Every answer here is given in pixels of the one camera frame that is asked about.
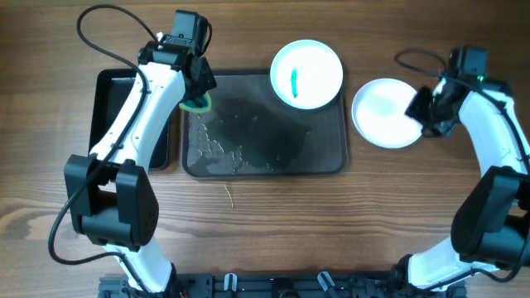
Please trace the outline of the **white plate top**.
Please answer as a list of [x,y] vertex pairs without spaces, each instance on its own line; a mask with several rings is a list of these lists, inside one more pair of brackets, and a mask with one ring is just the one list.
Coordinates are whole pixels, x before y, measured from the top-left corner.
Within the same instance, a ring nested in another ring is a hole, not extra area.
[[344,70],[339,56],[325,43],[298,40],[283,46],[270,68],[278,98],[302,110],[326,106],[340,92]]

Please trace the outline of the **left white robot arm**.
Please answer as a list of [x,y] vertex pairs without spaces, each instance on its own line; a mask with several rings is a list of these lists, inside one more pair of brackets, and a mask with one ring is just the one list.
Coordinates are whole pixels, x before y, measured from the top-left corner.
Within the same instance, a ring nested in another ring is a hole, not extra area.
[[134,86],[110,129],[87,156],[65,165],[68,200],[54,225],[69,214],[74,231],[115,257],[140,296],[176,292],[176,270],[154,232],[159,204],[149,164],[174,108],[209,110],[216,83],[207,47],[196,41],[150,41],[141,50]]

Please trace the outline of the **white plate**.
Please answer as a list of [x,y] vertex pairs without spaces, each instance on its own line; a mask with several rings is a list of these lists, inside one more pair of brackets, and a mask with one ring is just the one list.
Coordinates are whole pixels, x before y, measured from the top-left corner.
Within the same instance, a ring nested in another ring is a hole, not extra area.
[[421,126],[415,123],[363,123],[356,124],[362,138],[382,148],[398,149],[413,144],[421,136]]
[[354,96],[351,117],[353,124],[418,122],[405,114],[417,91],[398,79],[375,79],[359,89]]
[[340,92],[344,70],[339,56],[325,43],[298,40],[283,46],[270,68],[278,98],[302,110],[326,106]]

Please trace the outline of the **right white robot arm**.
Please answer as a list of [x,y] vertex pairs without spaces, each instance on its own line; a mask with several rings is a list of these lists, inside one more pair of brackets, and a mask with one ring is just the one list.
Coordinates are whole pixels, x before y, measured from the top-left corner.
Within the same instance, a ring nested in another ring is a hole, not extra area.
[[529,265],[529,144],[514,112],[507,83],[481,77],[443,79],[421,88],[406,114],[437,136],[438,126],[460,123],[470,135],[481,178],[453,218],[450,236],[403,257],[388,273],[386,290],[403,297],[433,297],[475,275],[511,281]]

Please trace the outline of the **white plate bottom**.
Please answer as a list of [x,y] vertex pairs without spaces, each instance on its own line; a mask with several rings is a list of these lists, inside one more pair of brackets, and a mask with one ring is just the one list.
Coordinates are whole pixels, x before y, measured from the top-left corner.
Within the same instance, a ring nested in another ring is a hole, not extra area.
[[362,138],[382,148],[398,149],[413,144],[421,136],[421,126],[415,123],[363,123],[356,124]]

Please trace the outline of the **green yellow sponge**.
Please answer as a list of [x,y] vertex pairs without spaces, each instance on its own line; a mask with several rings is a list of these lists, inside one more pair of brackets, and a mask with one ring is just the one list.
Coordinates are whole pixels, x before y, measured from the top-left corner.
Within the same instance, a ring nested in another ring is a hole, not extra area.
[[207,113],[211,110],[211,104],[210,94],[206,92],[199,97],[183,99],[179,102],[178,107],[188,113]]

